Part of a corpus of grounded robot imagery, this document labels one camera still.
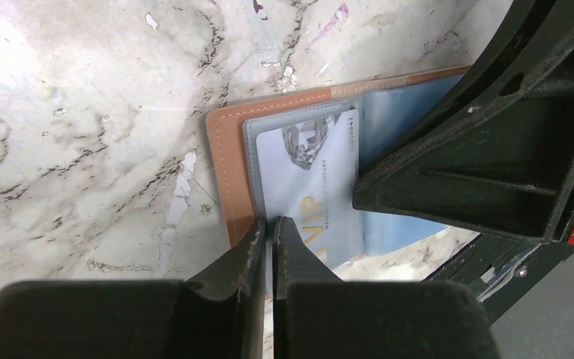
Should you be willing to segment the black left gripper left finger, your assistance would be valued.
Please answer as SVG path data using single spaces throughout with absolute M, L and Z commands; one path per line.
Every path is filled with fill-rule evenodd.
M 260 358 L 266 224 L 188 278 L 0 290 L 0 358 Z

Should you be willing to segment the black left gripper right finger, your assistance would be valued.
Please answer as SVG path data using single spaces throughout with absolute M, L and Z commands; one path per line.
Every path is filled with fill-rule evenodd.
M 273 231 L 276 358 L 497 358 L 471 290 L 445 280 L 344 281 L 304 244 L 296 223 Z

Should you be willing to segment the white VIP card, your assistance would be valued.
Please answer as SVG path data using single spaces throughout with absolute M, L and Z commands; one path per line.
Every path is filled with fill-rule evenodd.
M 331 269 L 363 250 L 352 205 L 359 125 L 359 112 L 350 109 L 256 137 L 266 216 L 292 218 L 303 243 Z

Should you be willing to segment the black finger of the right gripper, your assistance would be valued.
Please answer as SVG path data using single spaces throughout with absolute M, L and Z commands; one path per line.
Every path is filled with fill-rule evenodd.
M 574 1 L 514 1 L 406 139 L 360 174 L 356 209 L 558 238 L 574 209 Z

